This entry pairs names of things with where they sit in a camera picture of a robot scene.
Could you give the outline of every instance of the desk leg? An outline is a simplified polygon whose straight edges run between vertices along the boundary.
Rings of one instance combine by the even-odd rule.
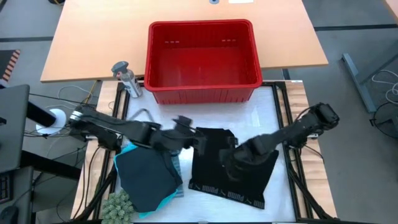
[[[343,54],[343,62],[346,65],[349,73],[353,77],[356,88],[361,95],[361,98],[366,106],[369,113],[376,111],[376,106],[369,94],[369,90],[366,88],[365,83],[372,78],[374,74],[382,70],[385,66],[389,65],[395,59],[398,58],[398,41],[388,48],[383,54],[376,57],[367,67],[361,72],[356,68],[353,60],[348,54]]]
[[[21,154],[21,167],[32,166],[35,170],[54,174],[60,177],[65,177],[73,180],[79,180],[81,170],[63,164],[61,162],[53,161],[34,153],[23,151]]]

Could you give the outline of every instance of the blue fabric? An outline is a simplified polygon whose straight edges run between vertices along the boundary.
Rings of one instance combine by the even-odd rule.
[[[113,157],[114,166],[115,166],[117,172],[119,172],[119,170],[118,170],[118,165],[117,165],[117,163],[116,163],[116,158],[117,158],[118,156],[124,154],[124,153],[133,151],[133,150],[135,150],[136,148],[137,148],[136,145],[130,143],[128,146],[126,146],[125,148],[123,148],[122,151],[121,151],[119,154],[117,154],[116,156]],[[142,213],[139,213],[139,218],[145,218],[145,217],[147,217],[148,215],[150,215],[150,214],[152,214],[152,213],[158,211],[159,209],[163,208],[164,206],[166,206],[166,205],[175,197],[175,195],[177,194],[177,192],[178,192],[178,189],[175,190],[175,192],[172,193],[171,195],[169,195],[168,197],[164,198],[164,199],[160,202],[159,206],[156,208],[155,211],[153,211],[153,212],[142,212]]]

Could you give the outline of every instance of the red plastic bin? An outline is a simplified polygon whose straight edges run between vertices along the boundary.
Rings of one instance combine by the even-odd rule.
[[[144,84],[159,104],[244,102],[261,83],[248,20],[150,25]]]

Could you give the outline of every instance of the black cloth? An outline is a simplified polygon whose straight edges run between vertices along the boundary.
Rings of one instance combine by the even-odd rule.
[[[264,209],[263,192],[279,152],[272,152],[267,162],[246,174],[241,181],[233,181],[228,178],[225,168],[221,165],[219,151],[230,148],[228,141],[234,138],[234,134],[224,129],[197,129],[197,133],[206,136],[207,142],[203,156],[199,156],[197,152],[193,154],[192,178],[188,187]]]
[[[138,147],[119,155],[116,164],[121,187],[136,212],[155,211],[182,184],[169,152]]]

